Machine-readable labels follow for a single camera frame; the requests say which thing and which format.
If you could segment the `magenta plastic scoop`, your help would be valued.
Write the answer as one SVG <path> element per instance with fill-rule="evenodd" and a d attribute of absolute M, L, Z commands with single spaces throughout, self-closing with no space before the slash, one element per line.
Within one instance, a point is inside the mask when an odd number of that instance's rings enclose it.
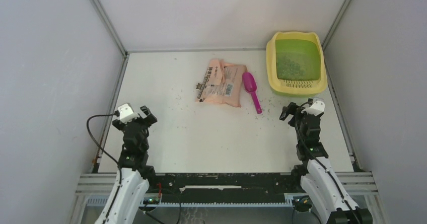
<path fill-rule="evenodd" d="M 254 103 L 255 110 L 257 114 L 262 113 L 262 108 L 260 106 L 258 97 L 256 95 L 257 85 L 253 75 L 250 72 L 244 72 L 242 75 L 242 82 L 244 85 L 245 91 L 251 96 Z"/>

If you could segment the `pink cat litter bag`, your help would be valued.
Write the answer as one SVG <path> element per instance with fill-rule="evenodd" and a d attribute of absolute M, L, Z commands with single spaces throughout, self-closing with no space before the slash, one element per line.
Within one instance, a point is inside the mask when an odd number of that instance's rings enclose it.
<path fill-rule="evenodd" d="M 196 86 L 196 102 L 240 108 L 242 76 L 246 71 L 247 67 L 243 64 L 232 64 L 219 58 L 211 59 L 203 81 Z"/>

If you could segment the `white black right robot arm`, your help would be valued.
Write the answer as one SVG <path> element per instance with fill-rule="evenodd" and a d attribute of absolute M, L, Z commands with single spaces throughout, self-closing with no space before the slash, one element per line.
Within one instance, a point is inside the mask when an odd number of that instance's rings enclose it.
<path fill-rule="evenodd" d="M 295 129 L 296 153 L 301 161 L 291 171 L 291 185 L 308 194 L 320 223 L 373 223 L 370 211 L 361 208 L 339 181 L 320 141 L 324 110 L 325 103 L 317 98 L 309 98 L 301 105 L 291 102 L 282 109 L 279 118 L 284 121 L 291 117 L 288 124 Z"/>

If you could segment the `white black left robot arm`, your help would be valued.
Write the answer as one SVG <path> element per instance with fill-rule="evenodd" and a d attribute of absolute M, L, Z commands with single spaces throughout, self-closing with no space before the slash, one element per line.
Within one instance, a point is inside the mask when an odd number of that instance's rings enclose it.
<path fill-rule="evenodd" d="M 112 191 L 96 223 L 133 223 L 145 193 L 157 187 L 154 167 L 147 165 L 149 128 L 157 118 L 146 106 L 140 110 L 144 117 L 124 103 L 114 112 L 112 124 L 123 133 L 123 144 Z"/>

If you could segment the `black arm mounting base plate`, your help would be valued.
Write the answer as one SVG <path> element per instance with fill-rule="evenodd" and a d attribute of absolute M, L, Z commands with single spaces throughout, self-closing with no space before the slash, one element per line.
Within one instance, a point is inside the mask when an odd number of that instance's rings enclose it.
<path fill-rule="evenodd" d="M 291 173 L 157 174 L 148 193 L 181 204 L 277 204 L 306 195 Z"/>

